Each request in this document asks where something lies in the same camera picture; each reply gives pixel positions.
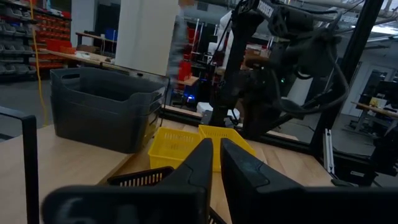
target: wooden table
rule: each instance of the wooden table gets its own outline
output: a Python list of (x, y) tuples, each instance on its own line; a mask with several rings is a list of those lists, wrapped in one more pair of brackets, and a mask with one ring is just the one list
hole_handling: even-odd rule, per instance
[[(197, 132), (196, 127), (173, 121), (164, 120), (163, 125)], [(53, 126), (38, 129), (37, 139), (40, 201), (59, 187), (103, 184), (110, 176), (150, 168), (147, 151), (151, 142), (140, 153), (127, 155), (56, 137)], [(330, 175), (312, 156), (258, 142), (248, 143), (260, 160), (298, 183), (332, 186)], [(22, 158), (22, 136), (0, 143), (0, 223), (26, 223)], [(211, 207), (231, 223), (220, 173), (213, 173)]]
[(98, 36), (95, 36), (95, 35), (86, 34), (86, 33), (82, 33), (82, 32), (76, 32), (76, 35), (77, 35), (77, 45), (81, 45), (81, 42), (83, 41), (83, 37), (90, 37), (90, 38), (94, 38), (94, 39), (98, 39), (98, 40), (104, 40), (104, 41), (111, 42), (111, 43), (114, 43), (114, 44), (117, 43), (116, 40), (109, 40), (109, 39), (106, 39), (106, 38), (102, 38), (102, 37), (98, 37)]
[[(81, 57), (77, 57), (75, 54), (65, 54), (65, 53), (55, 52), (55, 51), (47, 50), (47, 49), (40, 49), (40, 51), (47, 53), (47, 54), (65, 57), (70, 60), (76, 60), (79, 62), (87, 63), (90, 65), (96, 65), (96, 66), (102, 65), (102, 67), (112, 69), (112, 70), (122, 71), (122, 72), (126, 72), (126, 73), (136, 72), (134, 69), (121, 67), (121, 66), (106, 62), (105, 60), (107, 59), (107, 57), (105, 57), (105, 56), (93, 54), (93, 53), (89, 53), (89, 52), (87, 52), (87, 53), (90, 55), (90, 58), (81, 58)], [(190, 79), (185, 80), (185, 81), (178, 81), (178, 84), (183, 84), (186, 86), (193, 86), (198, 80), (199, 80), (198, 77), (191, 77)]]
[(386, 116), (392, 118), (392, 123), (389, 125), (389, 127), (386, 131), (386, 134), (388, 134), (391, 130), (393, 130), (396, 126), (398, 126), (398, 114), (397, 113), (393, 113), (388, 110), (383, 110), (383, 109), (380, 109), (377, 107), (365, 105), (363, 103), (356, 103), (356, 102), (351, 102), (351, 103), (359, 106), (363, 110), (361, 116), (359, 117), (358, 124), (355, 127), (355, 132), (357, 132), (357, 133), (359, 133), (366, 118), (374, 119), (373, 116), (368, 115), (369, 111), (373, 111), (375, 113), (380, 113), (380, 114), (383, 114), (383, 115), (386, 115)]

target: concrete floor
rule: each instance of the concrete floor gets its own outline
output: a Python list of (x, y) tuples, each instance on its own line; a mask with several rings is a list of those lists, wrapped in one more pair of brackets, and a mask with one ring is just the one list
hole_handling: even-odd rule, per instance
[[(50, 81), (43, 81), (42, 86), (44, 101), (49, 115), (49, 123), (52, 124)], [(44, 114), (40, 104), (37, 82), (1, 84), (0, 106), (20, 110), (27, 114), (34, 114), (37, 118), (37, 127), (40, 128), (44, 125)], [(280, 131), (285, 134), (297, 136), (300, 141), (310, 142), (319, 116), (319, 114), (307, 116), (303, 121), (292, 120), (283, 124)], [(371, 138), (342, 130), (344, 125), (348, 124), (351, 119), (357, 118), (341, 115), (336, 120), (335, 126), (332, 129), (335, 150), (370, 155), (374, 150)], [(13, 137), (21, 135), (21, 123), (18, 120), (0, 116), (0, 133)], [(395, 178), (380, 174), (376, 178), (376, 181), (384, 187), (398, 187), (398, 177)]]

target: yellow plastic basket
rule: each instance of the yellow plastic basket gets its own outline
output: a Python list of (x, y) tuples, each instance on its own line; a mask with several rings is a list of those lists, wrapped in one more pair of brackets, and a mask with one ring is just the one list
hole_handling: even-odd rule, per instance
[(255, 150), (244, 140), (241, 135), (232, 128), (217, 128), (206, 125), (199, 125), (199, 134), (202, 139), (211, 138), (213, 141), (213, 172), (221, 172), (220, 147), (221, 138), (228, 138), (239, 145), (245, 151), (256, 155)]
[(148, 155), (150, 168), (172, 166), (176, 169), (201, 141), (199, 134), (159, 128)]

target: person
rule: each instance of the person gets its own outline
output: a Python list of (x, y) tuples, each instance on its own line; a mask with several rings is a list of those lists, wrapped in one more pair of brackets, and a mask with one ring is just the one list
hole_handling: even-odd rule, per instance
[(188, 44), (187, 23), (184, 21), (184, 9), (193, 6), (194, 0), (178, 0), (178, 14), (174, 22), (174, 31), (169, 53), (169, 64), (167, 75), (170, 77), (171, 85), (167, 93), (167, 104), (171, 102), (172, 88), (177, 84), (180, 62), (183, 60), (183, 51)]

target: yellow cable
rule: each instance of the yellow cable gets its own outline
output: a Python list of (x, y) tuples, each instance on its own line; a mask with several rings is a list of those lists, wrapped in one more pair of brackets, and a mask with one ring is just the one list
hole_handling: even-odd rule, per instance
[[(33, 17), (33, 0), (30, 0), (30, 17), (32, 18), (32, 20), (34, 19), (34, 17)], [(47, 126), (49, 123), (49, 118), (47, 117), (47, 108), (45, 107), (45, 103), (44, 103), (44, 99), (43, 99), (42, 79), (40, 77), (40, 69), (39, 69), (39, 54), (37, 53), (36, 31), (35, 31), (34, 27), (32, 27), (32, 33), (33, 33), (33, 43), (35, 45), (36, 71), (37, 71), (37, 79), (39, 82), (40, 104), (42, 105), (43, 113), (44, 113), (44, 126)]]

